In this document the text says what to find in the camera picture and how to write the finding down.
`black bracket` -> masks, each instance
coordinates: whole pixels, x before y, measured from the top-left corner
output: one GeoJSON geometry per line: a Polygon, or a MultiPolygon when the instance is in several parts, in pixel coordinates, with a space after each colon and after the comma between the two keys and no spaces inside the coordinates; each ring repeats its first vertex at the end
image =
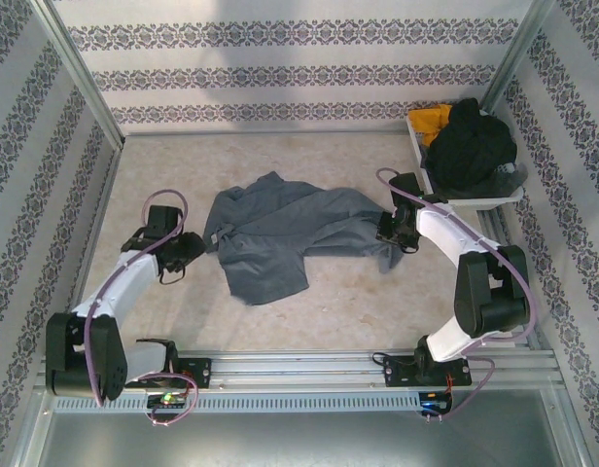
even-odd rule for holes
{"type": "Polygon", "coordinates": [[[450,362],[435,363],[431,371],[422,373],[413,355],[384,357],[386,387],[446,386],[447,376],[453,386],[470,386],[473,383],[468,362],[460,358],[450,362]]]}
{"type": "MultiPolygon", "coordinates": [[[[184,374],[194,379],[198,389],[208,389],[211,382],[211,359],[210,358],[178,358],[174,373],[184,374]]],[[[183,379],[166,379],[159,381],[145,379],[134,381],[126,385],[127,389],[187,389],[188,383],[183,379]]]]}
{"type": "MultiPolygon", "coordinates": [[[[411,172],[401,173],[391,178],[388,183],[395,188],[416,197],[424,198],[431,203],[446,202],[446,199],[437,195],[424,196],[416,181],[416,175],[411,172]]],[[[422,208],[423,205],[402,197],[395,192],[392,192],[392,198],[395,205],[395,212],[394,214],[389,212],[382,213],[377,227],[376,238],[399,246],[404,253],[415,253],[418,251],[418,239],[420,238],[420,233],[416,230],[416,211],[422,208]]]]}
{"type": "MultiPolygon", "coordinates": [[[[178,225],[183,211],[176,207],[152,205],[149,209],[147,224],[138,229],[123,245],[121,251],[143,250],[166,235],[178,225]]],[[[152,253],[159,264],[159,282],[163,282],[163,273],[180,272],[185,275],[185,267],[202,255],[206,249],[204,241],[193,232],[180,232],[175,237],[157,247],[152,253]]]]}

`beige floor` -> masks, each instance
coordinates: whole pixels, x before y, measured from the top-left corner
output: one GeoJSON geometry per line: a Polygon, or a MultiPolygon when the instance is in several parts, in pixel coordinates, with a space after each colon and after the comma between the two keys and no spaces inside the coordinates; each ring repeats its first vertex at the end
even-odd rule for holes
{"type": "MultiPolygon", "coordinates": [[[[190,203],[187,230],[199,234],[214,196],[276,170],[322,188],[356,188],[385,208],[390,195],[374,177],[381,166],[412,171],[405,135],[315,133],[127,138],[88,277],[86,296],[113,267],[139,227],[146,197],[161,188],[190,203]]],[[[173,198],[160,198],[179,205],[173,198]]],[[[476,221],[474,212],[467,213],[476,221]]],[[[413,348],[452,315],[455,268],[429,240],[390,273],[375,258],[307,258],[310,287],[279,302],[246,306],[229,294],[216,256],[192,263],[186,278],[155,284],[121,330],[174,339],[182,350],[413,348]]]]}

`enclosure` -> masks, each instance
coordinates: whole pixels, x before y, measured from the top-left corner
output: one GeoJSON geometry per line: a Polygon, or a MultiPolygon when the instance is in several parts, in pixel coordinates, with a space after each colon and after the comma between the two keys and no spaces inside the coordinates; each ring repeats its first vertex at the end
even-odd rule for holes
{"type": "MultiPolygon", "coordinates": [[[[470,368],[456,402],[487,373],[470,368]]],[[[0,465],[78,454],[599,465],[599,0],[0,0],[0,465]],[[307,257],[309,287],[267,305],[233,297],[215,254],[150,286],[124,346],[170,339],[212,359],[182,428],[147,426],[141,390],[103,409],[47,393],[47,321],[103,282],[152,192],[183,193],[197,234],[219,192],[271,171],[390,211],[378,168],[426,185],[408,112],[466,97],[509,126],[528,178],[451,205],[524,250],[541,315],[527,339],[476,351],[497,371],[456,417],[426,425],[414,412],[441,389],[387,387],[371,361],[453,316],[457,269],[427,238],[387,273],[307,257]]]]}

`gray floor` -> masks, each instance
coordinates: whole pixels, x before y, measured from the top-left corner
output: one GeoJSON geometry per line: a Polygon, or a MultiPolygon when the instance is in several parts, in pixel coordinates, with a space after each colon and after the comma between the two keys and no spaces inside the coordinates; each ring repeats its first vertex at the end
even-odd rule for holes
{"type": "MultiPolygon", "coordinates": [[[[324,189],[355,188],[386,209],[375,178],[382,166],[412,171],[409,136],[379,133],[155,136],[126,139],[87,282],[86,297],[116,264],[120,245],[140,227],[150,193],[174,188],[190,204],[186,230],[201,234],[215,195],[276,170],[324,189]]],[[[173,197],[159,203],[176,205],[173,197]]],[[[478,228],[474,211],[468,222],[478,228]]],[[[183,350],[354,350],[414,348],[453,315],[455,267],[430,240],[381,274],[375,258],[312,257],[310,287],[268,305],[232,297],[216,255],[204,255],[184,280],[153,284],[121,328],[125,346],[166,338],[183,350]]]]}
{"type": "Polygon", "coordinates": [[[483,392],[452,420],[417,413],[194,414],[170,428],[143,414],[57,414],[42,466],[560,465],[539,396],[483,392]]]}

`patterned wallpaper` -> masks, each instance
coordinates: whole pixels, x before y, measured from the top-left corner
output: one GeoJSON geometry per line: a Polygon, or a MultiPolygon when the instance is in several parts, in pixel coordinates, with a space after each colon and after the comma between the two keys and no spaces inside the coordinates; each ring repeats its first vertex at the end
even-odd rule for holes
{"type": "Polygon", "coordinates": [[[111,145],[24,0],[0,0],[0,465],[70,307],[111,145]]]}
{"type": "Polygon", "coordinates": [[[392,129],[481,98],[531,0],[55,0],[125,134],[392,129]]]}
{"type": "Polygon", "coordinates": [[[504,208],[528,250],[556,350],[599,465],[599,0],[559,1],[497,109],[529,179],[504,208]]]}

